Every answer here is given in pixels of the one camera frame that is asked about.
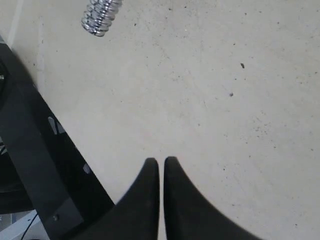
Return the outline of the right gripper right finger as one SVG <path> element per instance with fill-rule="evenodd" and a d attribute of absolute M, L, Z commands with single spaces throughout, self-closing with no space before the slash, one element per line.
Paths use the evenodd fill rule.
<path fill-rule="evenodd" d="M 168 240 L 259 239 L 216 209 L 174 156 L 164 162 L 163 204 Z"/>

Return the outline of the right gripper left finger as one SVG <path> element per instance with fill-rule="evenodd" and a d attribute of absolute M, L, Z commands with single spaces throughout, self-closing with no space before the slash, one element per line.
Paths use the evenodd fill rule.
<path fill-rule="evenodd" d="M 113 203 L 93 172 L 82 173 L 85 192 L 79 195 L 84 223 L 66 240 L 156 240 L 160 214 L 160 174 L 155 158 L 147 158 L 136 179 Z"/>

